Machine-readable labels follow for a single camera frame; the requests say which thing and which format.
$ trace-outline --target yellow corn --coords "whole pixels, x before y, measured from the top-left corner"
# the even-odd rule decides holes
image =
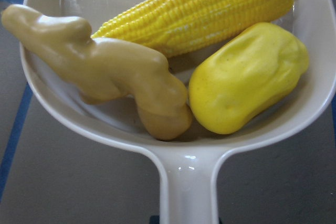
[[[172,57],[275,20],[294,0],[146,0],[105,22],[92,37],[123,39]]]

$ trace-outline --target corn cob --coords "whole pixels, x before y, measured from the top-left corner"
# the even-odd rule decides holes
[[[275,20],[294,0],[145,0],[105,22],[92,38],[123,39],[166,57],[191,52]]]

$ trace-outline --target scoop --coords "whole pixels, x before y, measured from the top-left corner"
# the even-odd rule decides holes
[[[45,2],[38,0],[25,0],[25,4],[46,8]],[[62,82],[22,46],[20,50],[29,85],[52,116],[85,137],[141,153],[153,161],[160,173],[161,224],[216,224],[216,179],[224,161],[233,154],[298,133],[321,115],[335,92],[336,21],[331,0],[296,0],[289,20],[277,22],[305,43],[310,54],[310,68],[294,92],[237,133],[217,135],[194,122],[186,133],[169,143],[148,135],[131,98],[104,105],[84,104],[73,86]],[[187,83],[197,65],[195,59],[201,60],[211,50],[172,61],[175,75]]]

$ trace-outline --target scoop handle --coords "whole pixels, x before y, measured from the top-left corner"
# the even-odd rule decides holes
[[[225,153],[175,149],[159,157],[160,224],[218,224],[216,181]]]

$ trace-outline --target gray floor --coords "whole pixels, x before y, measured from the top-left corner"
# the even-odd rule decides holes
[[[17,40],[2,26],[0,36],[1,157],[26,80]],[[149,159],[79,136],[34,97],[10,171],[1,224],[149,223],[159,214]],[[335,224],[331,108],[287,140],[231,157],[218,176],[218,207],[224,224]]]

